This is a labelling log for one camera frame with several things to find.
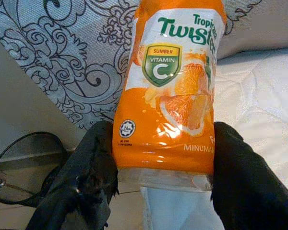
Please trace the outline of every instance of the white bedsheet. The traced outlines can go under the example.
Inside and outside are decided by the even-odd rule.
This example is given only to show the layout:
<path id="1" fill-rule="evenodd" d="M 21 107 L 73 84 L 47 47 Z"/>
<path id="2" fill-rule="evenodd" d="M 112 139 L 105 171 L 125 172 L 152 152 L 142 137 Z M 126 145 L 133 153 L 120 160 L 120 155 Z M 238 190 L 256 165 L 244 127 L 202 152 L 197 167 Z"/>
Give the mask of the white bedsheet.
<path id="1" fill-rule="evenodd" d="M 218 62 L 215 121 L 233 126 L 288 188 L 288 49 Z M 221 230 L 210 193 L 142 188 L 145 230 Z"/>

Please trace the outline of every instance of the green shield emblem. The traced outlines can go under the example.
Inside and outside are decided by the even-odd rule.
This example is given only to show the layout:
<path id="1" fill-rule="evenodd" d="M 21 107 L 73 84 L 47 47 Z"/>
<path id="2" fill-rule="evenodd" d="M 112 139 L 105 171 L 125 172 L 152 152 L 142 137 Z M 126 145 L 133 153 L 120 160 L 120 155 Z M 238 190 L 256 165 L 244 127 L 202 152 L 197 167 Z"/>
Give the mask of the green shield emblem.
<path id="1" fill-rule="evenodd" d="M 154 86 L 168 84 L 180 71 L 181 54 L 182 47 L 174 44 L 148 45 L 142 63 L 143 74 Z"/>

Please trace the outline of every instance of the white wall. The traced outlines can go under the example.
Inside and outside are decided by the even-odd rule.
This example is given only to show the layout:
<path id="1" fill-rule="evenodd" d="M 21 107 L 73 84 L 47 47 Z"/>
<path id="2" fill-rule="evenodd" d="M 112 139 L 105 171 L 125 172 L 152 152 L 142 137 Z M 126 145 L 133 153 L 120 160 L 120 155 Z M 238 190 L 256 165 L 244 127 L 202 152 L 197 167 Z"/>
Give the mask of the white wall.
<path id="1" fill-rule="evenodd" d="M 0 152 L 34 131 L 57 135 L 69 150 L 85 134 L 56 108 L 0 44 Z"/>

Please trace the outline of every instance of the paisley pattern fabric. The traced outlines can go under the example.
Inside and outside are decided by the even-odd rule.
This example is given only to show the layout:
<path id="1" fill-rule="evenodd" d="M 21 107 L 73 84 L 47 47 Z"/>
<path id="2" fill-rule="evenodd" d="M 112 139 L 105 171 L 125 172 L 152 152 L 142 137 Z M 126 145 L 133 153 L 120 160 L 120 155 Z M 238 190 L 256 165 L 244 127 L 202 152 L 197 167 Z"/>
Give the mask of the paisley pattern fabric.
<path id="1" fill-rule="evenodd" d="M 89 129 L 114 118 L 138 1 L 0 0 L 0 42 L 71 122 Z M 227 0 L 225 35 L 266 4 Z"/>

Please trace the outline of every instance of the orange label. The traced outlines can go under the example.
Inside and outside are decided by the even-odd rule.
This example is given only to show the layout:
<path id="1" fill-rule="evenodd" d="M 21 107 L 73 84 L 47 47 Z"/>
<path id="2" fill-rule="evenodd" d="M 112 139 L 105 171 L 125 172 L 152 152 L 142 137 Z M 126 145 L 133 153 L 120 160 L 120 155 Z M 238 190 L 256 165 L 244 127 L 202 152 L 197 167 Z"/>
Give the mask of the orange label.
<path id="1" fill-rule="evenodd" d="M 119 167 L 213 172 L 216 50 L 225 18 L 221 0 L 142 0 L 114 121 Z"/>

